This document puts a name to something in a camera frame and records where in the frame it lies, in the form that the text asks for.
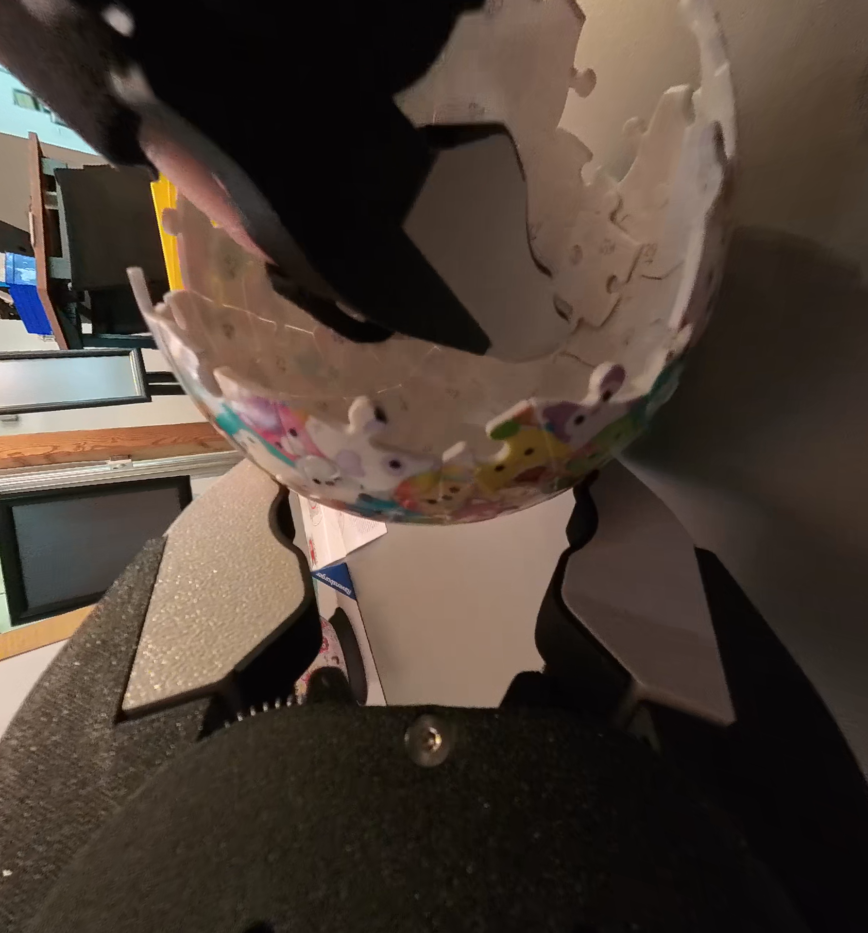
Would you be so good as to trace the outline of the yellow plastic bin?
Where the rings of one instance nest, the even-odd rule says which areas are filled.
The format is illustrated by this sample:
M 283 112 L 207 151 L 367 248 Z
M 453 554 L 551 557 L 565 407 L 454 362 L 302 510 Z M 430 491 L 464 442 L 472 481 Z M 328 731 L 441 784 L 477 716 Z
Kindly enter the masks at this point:
M 161 250 L 169 290 L 185 290 L 214 300 L 222 282 L 218 224 L 178 193 L 175 184 L 161 174 L 150 184 L 160 233 Z

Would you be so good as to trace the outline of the folded instruction leaflet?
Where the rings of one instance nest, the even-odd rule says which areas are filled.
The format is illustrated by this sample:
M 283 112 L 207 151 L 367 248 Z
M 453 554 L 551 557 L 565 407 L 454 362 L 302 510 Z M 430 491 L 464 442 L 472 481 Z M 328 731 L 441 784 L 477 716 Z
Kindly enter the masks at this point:
M 313 572 L 345 563 L 351 553 L 386 535 L 384 522 L 351 516 L 300 496 L 298 500 Z

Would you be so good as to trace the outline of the person's right hand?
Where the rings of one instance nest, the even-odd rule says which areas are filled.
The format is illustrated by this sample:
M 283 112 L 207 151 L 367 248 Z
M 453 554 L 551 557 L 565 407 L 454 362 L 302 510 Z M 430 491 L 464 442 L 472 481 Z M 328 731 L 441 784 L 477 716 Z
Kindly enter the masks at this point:
M 169 139 L 155 123 L 143 121 L 138 138 L 153 167 L 173 182 L 179 193 L 212 223 L 228 233 L 248 254 L 270 264 L 269 256 L 250 237 L 227 189 L 200 160 L 179 143 Z

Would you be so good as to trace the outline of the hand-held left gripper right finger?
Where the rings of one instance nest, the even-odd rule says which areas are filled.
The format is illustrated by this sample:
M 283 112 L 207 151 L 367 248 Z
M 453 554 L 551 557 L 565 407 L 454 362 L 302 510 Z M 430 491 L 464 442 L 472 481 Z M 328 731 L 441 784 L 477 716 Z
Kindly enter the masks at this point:
M 566 535 L 535 626 L 545 672 L 619 726 L 642 705 L 730 725 L 694 542 L 673 511 L 614 463 L 577 488 Z

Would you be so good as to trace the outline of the printed puzzle box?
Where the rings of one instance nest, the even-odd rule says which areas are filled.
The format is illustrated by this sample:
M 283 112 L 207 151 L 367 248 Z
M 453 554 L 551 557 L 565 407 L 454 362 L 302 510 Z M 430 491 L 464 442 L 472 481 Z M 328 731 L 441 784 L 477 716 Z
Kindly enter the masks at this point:
M 295 683 L 294 697 L 304 701 L 311 675 L 335 669 L 345 675 L 360 706 L 386 706 L 370 639 L 348 566 L 339 563 L 311 573 L 322 641 L 311 664 Z

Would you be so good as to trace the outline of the blue plastic crate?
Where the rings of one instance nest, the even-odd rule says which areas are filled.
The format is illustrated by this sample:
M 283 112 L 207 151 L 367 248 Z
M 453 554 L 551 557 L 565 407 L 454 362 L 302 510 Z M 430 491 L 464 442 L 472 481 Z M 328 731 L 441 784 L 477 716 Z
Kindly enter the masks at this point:
M 4 281 L 26 331 L 41 337 L 54 336 L 51 321 L 39 296 L 34 257 L 5 253 Z

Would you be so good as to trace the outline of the black framed dark screen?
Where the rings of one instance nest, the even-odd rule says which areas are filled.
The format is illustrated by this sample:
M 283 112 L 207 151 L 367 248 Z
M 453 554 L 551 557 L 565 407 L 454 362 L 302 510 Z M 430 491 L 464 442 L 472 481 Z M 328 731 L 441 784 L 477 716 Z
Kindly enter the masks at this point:
M 192 502 L 189 476 L 0 494 L 10 625 L 93 605 Z

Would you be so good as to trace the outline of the partly built puzzle ball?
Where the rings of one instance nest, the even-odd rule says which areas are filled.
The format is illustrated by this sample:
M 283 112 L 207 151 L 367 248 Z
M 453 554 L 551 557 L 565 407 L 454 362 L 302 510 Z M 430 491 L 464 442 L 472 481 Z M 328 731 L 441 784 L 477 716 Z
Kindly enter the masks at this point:
M 395 102 L 425 130 L 510 134 L 533 254 L 572 328 L 559 350 L 356 344 L 221 227 L 214 300 L 154 300 L 127 270 L 205 417 L 280 484 L 367 519 L 493 519 L 577 485 L 663 403 L 720 278 L 736 125 L 713 5 L 485 4 Z

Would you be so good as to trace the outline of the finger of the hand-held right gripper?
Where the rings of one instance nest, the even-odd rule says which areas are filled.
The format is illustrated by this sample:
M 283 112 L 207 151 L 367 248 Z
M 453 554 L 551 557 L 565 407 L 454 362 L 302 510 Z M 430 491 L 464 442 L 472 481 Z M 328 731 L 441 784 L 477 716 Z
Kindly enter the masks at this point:
M 404 231 L 489 340 L 497 359 L 541 359 L 571 325 L 528 234 L 527 196 L 510 134 L 433 134 L 432 166 Z

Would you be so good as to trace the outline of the wooden ceiling beam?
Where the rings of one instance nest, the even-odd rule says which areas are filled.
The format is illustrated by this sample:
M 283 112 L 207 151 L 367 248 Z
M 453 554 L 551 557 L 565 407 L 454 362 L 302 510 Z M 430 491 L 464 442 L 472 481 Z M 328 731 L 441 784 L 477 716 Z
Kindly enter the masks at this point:
M 0 471 L 235 451 L 208 423 L 4 435 L 0 436 Z

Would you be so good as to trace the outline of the black framed glass panel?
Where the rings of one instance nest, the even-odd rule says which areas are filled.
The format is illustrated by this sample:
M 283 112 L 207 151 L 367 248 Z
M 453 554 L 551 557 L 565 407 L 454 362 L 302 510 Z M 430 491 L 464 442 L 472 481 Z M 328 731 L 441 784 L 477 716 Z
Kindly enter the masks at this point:
M 0 418 L 150 401 L 137 349 L 0 353 Z

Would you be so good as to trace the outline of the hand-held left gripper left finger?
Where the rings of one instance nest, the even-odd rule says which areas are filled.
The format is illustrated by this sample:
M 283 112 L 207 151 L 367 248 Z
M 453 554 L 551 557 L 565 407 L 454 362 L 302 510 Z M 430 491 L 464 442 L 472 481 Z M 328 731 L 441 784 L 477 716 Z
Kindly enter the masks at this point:
M 251 463 L 170 525 L 121 700 L 138 718 L 227 695 L 234 677 L 316 608 L 304 554 L 278 522 L 288 490 Z

